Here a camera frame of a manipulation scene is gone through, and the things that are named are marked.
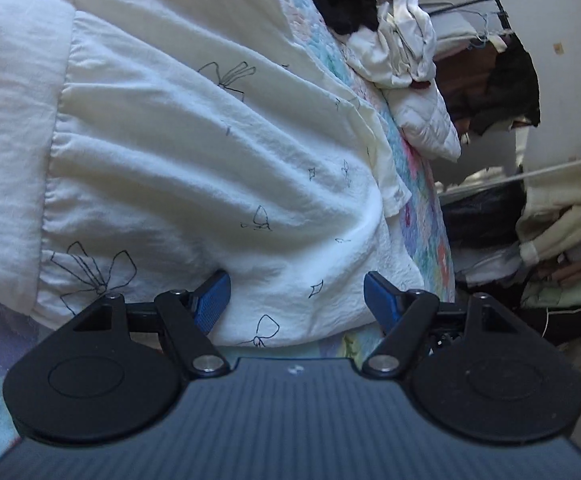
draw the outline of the clothes rack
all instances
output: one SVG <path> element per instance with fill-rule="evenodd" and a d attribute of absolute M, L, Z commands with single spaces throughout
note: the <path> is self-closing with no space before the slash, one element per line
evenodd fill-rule
<path fill-rule="evenodd" d="M 453 4 L 453 5 L 450 5 L 448 7 L 443 7 L 441 9 L 432 10 L 428 14 L 429 14 L 429 16 L 436 16 L 437 14 L 443 14 L 444 12 L 449 12 L 449 11 L 455 10 L 455 9 L 461 9 L 462 7 L 468 7 L 468 6 L 475 5 L 475 4 L 481 4 L 483 2 L 495 2 L 497 4 L 497 8 L 499 9 L 497 16 L 499 17 L 499 20 L 501 22 L 501 26 L 506 30 L 510 30 L 511 27 L 510 27 L 510 22 L 508 20 L 508 13 L 503 8 L 503 5 L 501 4 L 501 0 L 468 0 L 467 2 L 463 2 L 460 4 Z"/>
<path fill-rule="evenodd" d="M 519 173 L 507 178 L 501 178 L 498 180 L 486 180 L 485 182 L 477 182 L 476 184 L 469 184 L 467 186 L 457 186 L 443 193 L 439 193 L 439 198 L 450 198 L 454 195 L 468 193 L 474 194 L 480 191 L 485 191 L 486 189 L 491 189 L 493 187 L 502 186 L 503 184 L 508 184 L 510 182 L 516 182 L 518 180 L 524 180 L 526 178 L 532 178 L 534 176 L 540 176 L 550 173 L 555 173 L 557 171 L 567 170 L 570 168 L 576 168 L 581 166 L 581 160 L 575 160 L 573 162 L 565 162 L 564 164 L 557 164 L 556 166 L 550 166 L 548 168 L 543 168 L 542 170 L 529 171 L 528 173 Z"/>

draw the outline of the bed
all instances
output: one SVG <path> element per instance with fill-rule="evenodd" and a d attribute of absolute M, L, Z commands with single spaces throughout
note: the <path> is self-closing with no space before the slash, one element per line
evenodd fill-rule
<path fill-rule="evenodd" d="M 312 0 L 279 0 L 295 40 L 309 50 L 330 73 L 347 85 L 358 99 L 379 113 L 393 153 L 397 173 L 412 193 L 399 222 L 407 252 L 414 260 L 427 290 L 443 301 L 454 298 L 453 269 L 445 227 L 427 161 L 401 138 L 382 94 L 357 76 L 345 63 L 342 46 L 329 33 Z M 16 432 L 1 397 L 1 384 L 8 368 L 49 333 L 44 326 L 0 304 L 0 455 Z M 253 344 L 238 351 L 225 348 L 230 359 L 266 351 L 277 356 L 348 357 L 362 360 L 381 338 L 376 324 L 290 348 L 264 349 Z"/>

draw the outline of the dark gray ribbed platform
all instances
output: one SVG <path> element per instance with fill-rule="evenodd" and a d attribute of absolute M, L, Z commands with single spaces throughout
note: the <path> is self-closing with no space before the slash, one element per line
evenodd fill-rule
<path fill-rule="evenodd" d="M 15 479 L 581 480 L 581 453 L 564 438 L 511 449 L 459 440 L 396 383 L 365 380 L 348 360 L 242 359 L 122 442 L 24 440 L 0 460 L 0 480 Z"/>

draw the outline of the black metal bracket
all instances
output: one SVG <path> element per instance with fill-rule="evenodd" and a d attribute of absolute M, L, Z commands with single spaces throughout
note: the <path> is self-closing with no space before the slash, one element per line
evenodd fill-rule
<path fill-rule="evenodd" d="M 416 300 L 364 361 L 362 372 L 378 379 L 400 379 L 410 368 L 439 311 L 439 298 L 412 291 Z"/>
<path fill-rule="evenodd" d="M 193 292 L 170 290 L 152 303 L 126 304 L 128 329 L 157 333 L 162 350 L 190 380 L 222 376 L 230 365 L 208 333 L 229 300 L 230 278 L 218 270 Z"/>
<path fill-rule="evenodd" d="M 468 7 L 471 5 L 480 4 L 482 2 L 495 2 L 497 4 L 497 8 L 499 9 L 499 12 L 497 13 L 497 15 L 499 16 L 501 26 L 506 30 L 511 29 L 510 22 L 508 19 L 508 13 L 503 8 L 503 5 L 501 4 L 501 0 L 468 0 L 467 2 L 462 2 L 460 4 L 455 4 L 455 5 L 451 5 L 448 7 L 442 7 L 441 9 L 431 10 L 428 14 L 429 14 L 429 16 L 436 16 L 438 14 L 443 14 L 445 12 L 449 12 L 450 10 L 462 9 L 463 7 Z"/>

